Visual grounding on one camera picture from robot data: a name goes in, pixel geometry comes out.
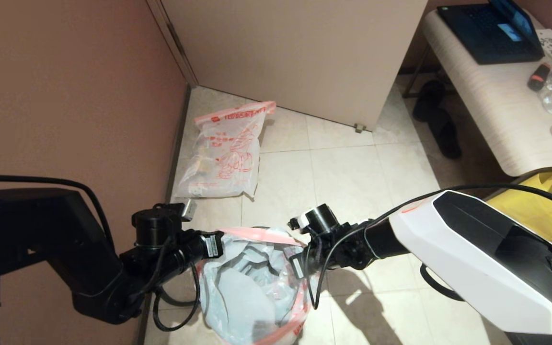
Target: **laptop keyboard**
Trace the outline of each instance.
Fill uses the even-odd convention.
[[[491,7],[463,7],[462,11],[476,23],[482,33],[491,38],[491,43],[493,43],[498,53],[511,55],[534,51],[528,44],[525,44],[526,42],[512,41],[512,39],[497,26],[500,24],[500,20],[498,20],[495,11],[493,11]]]

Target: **black slipper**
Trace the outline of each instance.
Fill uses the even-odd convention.
[[[447,159],[461,157],[460,144],[457,142],[457,128],[451,115],[444,109],[434,109],[428,116],[427,123],[442,155]]]
[[[419,91],[414,110],[412,110],[412,116],[420,122],[426,122],[427,116],[438,108],[438,105],[442,102],[445,92],[444,85],[437,80],[425,83]]]

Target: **white door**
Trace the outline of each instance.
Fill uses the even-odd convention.
[[[199,85],[369,130],[426,0],[162,0]]]

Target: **white plastic casing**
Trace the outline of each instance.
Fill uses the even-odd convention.
[[[552,302],[449,228],[434,207],[444,193],[390,216],[397,239],[501,330],[552,334]]]

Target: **pink wall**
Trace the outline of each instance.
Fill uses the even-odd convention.
[[[435,10],[438,6],[446,5],[463,5],[463,4],[482,4],[486,2],[485,0],[428,0],[427,6],[425,7],[425,14],[430,11]],[[552,1],[548,0],[515,0],[519,6],[528,10],[534,17],[541,22],[546,28],[552,29]],[[427,41],[423,37],[423,33],[420,29],[417,29],[412,37],[412,42],[408,48],[408,52],[403,59],[402,67],[403,68],[413,68],[416,66],[416,63],[425,48]],[[438,65],[438,60],[433,53],[430,54],[430,57],[425,62],[425,66]]]
[[[164,200],[185,89],[144,0],[0,0],[0,174],[89,185],[119,252],[132,247],[131,214]],[[75,312],[48,264],[0,287],[2,344],[134,340],[136,320]]]

